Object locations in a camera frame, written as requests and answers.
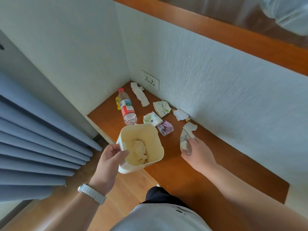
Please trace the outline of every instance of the left arm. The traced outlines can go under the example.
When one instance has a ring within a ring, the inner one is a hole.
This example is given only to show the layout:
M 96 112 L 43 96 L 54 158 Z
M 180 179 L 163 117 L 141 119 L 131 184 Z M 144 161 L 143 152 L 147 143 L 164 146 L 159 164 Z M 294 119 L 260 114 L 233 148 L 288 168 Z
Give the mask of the left arm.
M 88 186 L 106 196 L 115 183 L 119 163 L 128 154 L 128 151 L 120 151 L 118 144 L 108 145 L 102 153 L 95 174 L 88 183 Z M 80 192 L 45 231 L 86 231 L 98 207 L 98 202 L 94 201 L 87 194 Z

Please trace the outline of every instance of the curtain fold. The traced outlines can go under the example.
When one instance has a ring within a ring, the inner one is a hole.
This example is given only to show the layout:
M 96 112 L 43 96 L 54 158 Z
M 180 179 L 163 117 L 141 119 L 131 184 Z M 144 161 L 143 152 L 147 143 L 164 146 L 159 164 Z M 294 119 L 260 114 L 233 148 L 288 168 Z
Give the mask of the curtain fold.
M 48 197 L 90 160 L 89 146 L 102 150 L 0 72 L 0 202 Z

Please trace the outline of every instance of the hand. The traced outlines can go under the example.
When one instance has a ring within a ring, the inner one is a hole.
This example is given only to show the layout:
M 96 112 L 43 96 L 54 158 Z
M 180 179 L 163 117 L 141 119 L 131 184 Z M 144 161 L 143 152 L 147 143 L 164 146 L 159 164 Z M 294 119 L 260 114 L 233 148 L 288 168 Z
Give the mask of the hand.
M 119 144 L 109 144 L 103 151 L 96 171 L 88 185 L 105 196 L 113 188 L 119 164 L 128 154 L 128 150 L 120 151 Z
M 205 171 L 211 170 L 218 165 L 212 151 L 203 141 L 198 138 L 187 139 L 187 141 L 192 148 L 192 154 L 189 155 L 186 150 L 183 150 L 181 156 L 195 170 L 204 174 Z

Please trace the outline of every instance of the wristwatch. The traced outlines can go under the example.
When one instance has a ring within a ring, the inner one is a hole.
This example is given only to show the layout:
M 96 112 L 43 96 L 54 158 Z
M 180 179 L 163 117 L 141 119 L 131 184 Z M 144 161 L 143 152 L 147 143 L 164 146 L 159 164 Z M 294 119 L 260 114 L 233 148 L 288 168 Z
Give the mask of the wristwatch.
M 96 190 L 92 189 L 87 184 L 83 183 L 78 188 L 79 192 L 83 192 L 94 199 L 94 201 L 98 202 L 100 205 L 102 205 L 105 202 L 106 196 L 98 193 Z

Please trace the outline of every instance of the wooden shelf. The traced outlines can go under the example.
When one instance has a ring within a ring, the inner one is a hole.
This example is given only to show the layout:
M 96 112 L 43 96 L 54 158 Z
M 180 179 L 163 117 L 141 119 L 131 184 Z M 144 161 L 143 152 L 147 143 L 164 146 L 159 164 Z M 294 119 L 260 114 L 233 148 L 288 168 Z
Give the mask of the wooden shelf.
M 114 1 L 308 76 L 306 49 L 159 0 Z
M 142 107 L 140 101 L 132 92 L 130 82 L 123 86 L 132 100 L 137 114 L 138 123 L 143 123 L 143 116 L 154 111 L 153 102 L 160 101 L 148 91 L 144 91 L 150 105 Z M 112 140 L 118 139 L 121 129 L 125 126 L 121 111 L 117 109 L 114 93 L 88 117 L 101 128 Z M 177 121 L 172 113 L 164 117 L 170 122 L 174 131 L 167 136 L 159 133 L 164 147 L 164 158 L 145 168 L 163 188 L 182 199 L 192 210 L 197 212 L 212 230 L 245 230 L 239 217 L 233 213 L 233 208 L 219 190 L 203 175 L 195 171 L 181 157 L 180 135 L 186 121 Z M 218 164 L 264 192 L 277 201 L 284 203 L 289 184 L 265 167 L 236 150 L 223 140 L 199 124 L 194 135 L 204 141 L 213 151 Z

